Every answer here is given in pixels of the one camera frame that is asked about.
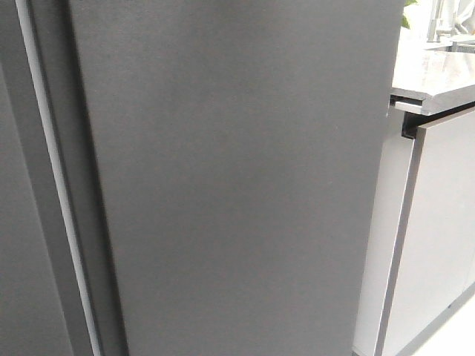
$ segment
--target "faucet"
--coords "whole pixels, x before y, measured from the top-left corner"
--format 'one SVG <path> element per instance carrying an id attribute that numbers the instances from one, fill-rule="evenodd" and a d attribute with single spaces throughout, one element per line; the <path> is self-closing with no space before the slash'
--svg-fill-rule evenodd
<path id="1" fill-rule="evenodd" d="M 429 32 L 427 33 L 428 42 L 440 42 L 443 35 L 451 35 L 452 27 L 443 27 L 442 8 L 444 7 L 444 0 L 435 0 L 432 7 L 432 16 L 429 23 Z M 453 13 L 453 20 L 455 20 L 456 12 Z"/>

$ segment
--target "matte gray surface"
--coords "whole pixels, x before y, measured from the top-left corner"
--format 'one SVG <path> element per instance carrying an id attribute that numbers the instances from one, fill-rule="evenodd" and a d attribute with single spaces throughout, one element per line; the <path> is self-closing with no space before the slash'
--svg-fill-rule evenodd
<path id="1" fill-rule="evenodd" d="M 402 1 L 70 3 L 131 356 L 350 355 Z"/>
<path id="2" fill-rule="evenodd" d="M 73 355 L 0 66 L 0 355 Z"/>
<path id="3" fill-rule="evenodd" d="M 68 3 L 41 0 L 30 5 L 102 356 L 126 356 L 125 332 Z"/>
<path id="4" fill-rule="evenodd" d="M 0 306 L 0 355 L 63 356 L 72 349 L 89 356 L 91 343 L 14 0 L 0 1 L 0 59 L 0 301 L 5 302 Z"/>

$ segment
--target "gray countertop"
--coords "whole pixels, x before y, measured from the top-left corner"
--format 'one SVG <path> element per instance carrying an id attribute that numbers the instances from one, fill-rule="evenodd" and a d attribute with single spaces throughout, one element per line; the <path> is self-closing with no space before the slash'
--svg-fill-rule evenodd
<path id="1" fill-rule="evenodd" d="M 399 46 L 393 77 L 397 108 L 433 115 L 475 102 L 475 54 Z"/>

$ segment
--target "cabinet door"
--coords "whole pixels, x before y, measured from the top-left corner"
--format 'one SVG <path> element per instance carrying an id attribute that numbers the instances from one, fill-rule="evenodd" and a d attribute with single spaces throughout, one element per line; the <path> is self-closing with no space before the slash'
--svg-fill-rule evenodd
<path id="1" fill-rule="evenodd" d="M 69 2 L 131 356 L 349 355 L 402 2 Z"/>
<path id="2" fill-rule="evenodd" d="M 475 252 L 474 137 L 474 109 L 418 129 L 418 167 L 384 355 L 417 336 L 467 283 Z"/>

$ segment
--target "kitchen counter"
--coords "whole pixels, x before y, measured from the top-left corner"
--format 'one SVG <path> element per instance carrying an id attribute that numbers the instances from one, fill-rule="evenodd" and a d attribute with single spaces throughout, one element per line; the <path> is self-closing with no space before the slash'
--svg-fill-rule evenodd
<path id="1" fill-rule="evenodd" d="M 475 102 L 475 54 L 399 46 L 392 96 L 396 107 L 433 115 Z"/>

